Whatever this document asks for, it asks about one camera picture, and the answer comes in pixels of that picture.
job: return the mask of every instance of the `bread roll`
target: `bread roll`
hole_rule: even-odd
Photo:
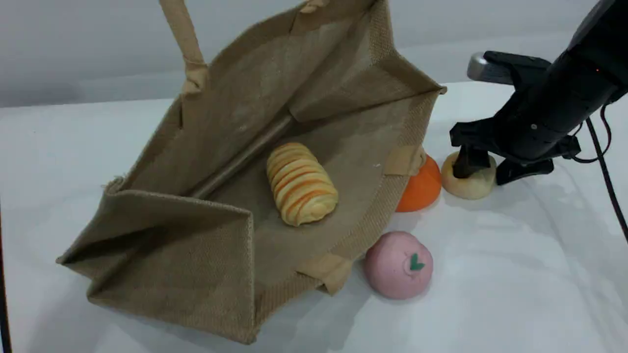
[[[289,225],[314,222],[334,210],[338,191],[318,160],[300,143],[286,143],[266,162],[275,205]]]
[[[497,172],[495,158],[489,156],[490,168],[476,171],[465,179],[458,179],[453,176],[453,164],[457,158],[458,152],[454,152],[443,163],[443,168],[441,168],[443,188],[448,193],[466,200],[478,200],[488,196],[493,190],[493,185],[495,185],[495,173]]]

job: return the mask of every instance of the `orange stripe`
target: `orange stripe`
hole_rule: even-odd
[[[301,198],[299,198],[295,203],[290,205],[290,207],[288,207],[288,211],[286,211],[286,217],[288,215],[290,215],[290,211],[292,211],[294,209],[294,207],[299,204],[300,201],[303,201],[303,203],[301,204],[301,207],[299,207],[299,211],[296,212],[295,218],[299,217],[299,213],[301,213],[301,209],[303,208],[303,206],[305,206],[305,204],[307,204],[313,197],[326,195],[326,194],[331,194],[331,193],[326,191],[326,190],[315,190],[315,191],[306,193]]]
[[[292,156],[291,158],[288,158],[288,159],[287,159],[287,162],[286,162],[285,164],[281,165],[279,168],[277,168],[277,167],[275,166],[275,167],[273,168],[273,169],[276,169],[276,170],[274,171],[274,173],[271,173],[271,171],[270,171],[270,170],[268,171],[268,175],[270,175],[270,176],[271,176],[271,180],[274,178],[274,176],[275,176],[275,175],[277,175],[277,173],[279,173],[279,171],[280,171],[283,167],[285,167],[286,165],[288,165],[288,164],[290,164],[290,163],[292,163],[292,162],[294,162],[294,161],[298,161],[298,160],[308,160],[308,161],[310,161],[310,159],[309,159],[309,158],[304,158],[304,157],[302,157],[302,156]]]
[[[280,156],[285,155],[285,154],[290,153],[290,152],[300,152],[300,153],[303,153],[304,155],[308,155],[308,156],[314,157],[314,155],[307,149],[303,149],[303,148],[288,148],[288,149],[285,149],[284,151],[277,152],[277,154],[273,156],[273,159],[277,160],[277,158],[279,158]]]
[[[297,189],[299,189],[301,187],[304,187],[305,185],[316,184],[316,183],[327,184],[327,183],[322,182],[320,180],[306,180],[305,182],[296,184],[290,190],[288,190],[285,195],[283,195],[283,198],[281,198],[281,201],[279,202],[279,209],[283,209],[283,206],[284,206],[283,203],[286,200],[288,200],[290,198],[290,195],[292,195],[292,193],[295,192]]]
[[[306,174],[308,174],[308,173],[318,173],[318,171],[306,171],[306,172],[304,172],[304,173],[300,173],[300,174],[298,174],[298,175],[295,175],[294,177],[291,177],[288,181],[286,181],[286,183],[283,183],[283,181],[284,181],[284,180],[286,180],[286,178],[288,178],[288,176],[290,176],[292,173],[294,173],[295,171],[297,171],[297,170],[299,170],[299,169],[303,169],[303,168],[306,168],[306,167],[308,167],[308,165],[303,165],[303,166],[300,166],[300,167],[298,167],[298,168],[295,168],[294,170],[291,170],[290,172],[288,172],[287,174],[285,174],[285,175],[283,176],[283,178],[281,178],[281,180],[280,180],[280,181],[278,181],[278,182],[277,182],[277,184],[275,184],[275,188],[274,188],[274,190],[273,190],[273,195],[275,195],[275,197],[277,197],[277,193],[278,193],[279,191],[281,191],[281,189],[282,189],[283,187],[285,187],[285,186],[286,186],[289,182],[293,181],[293,180],[294,180],[295,178],[297,178],[297,177],[300,177],[300,176],[302,176],[302,175],[306,175]]]

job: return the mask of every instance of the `jute tote bag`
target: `jute tote bag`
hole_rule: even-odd
[[[287,301],[341,289],[418,172],[444,89],[395,51],[386,0],[302,4],[209,65],[183,0],[160,3],[182,92],[58,262],[92,280],[92,303],[250,344]],[[338,190],[320,222],[292,227],[276,210],[266,158],[287,141]]]

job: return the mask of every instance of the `white table surface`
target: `white table surface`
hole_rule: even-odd
[[[510,87],[450,84],[425,141],[442,163],[455,121],[489,117]],[[335,297],[281,309],[253,346],[87,302],[88,280],[55,264],[90,220],[101,185],[125,173],[169,100],[0,109],[0,197],[15,352],[625,352],[628,246],[597,164],[556,160],[551,175],[464,201],[442,192],[393,216],[435,259],[429,291],[391,301],[359,266]],[[628,99],[609,107],[608,163],[628,212]],[[598,129],[602,142],[605,134]],[[586,128],[583,155],[593,156]]]

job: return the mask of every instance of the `striped bread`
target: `striped bread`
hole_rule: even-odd
[[[289,225],[314,222],[334,210],[338,191],[318,160],[300,143],[286,143],[266,162],[275,205]]]

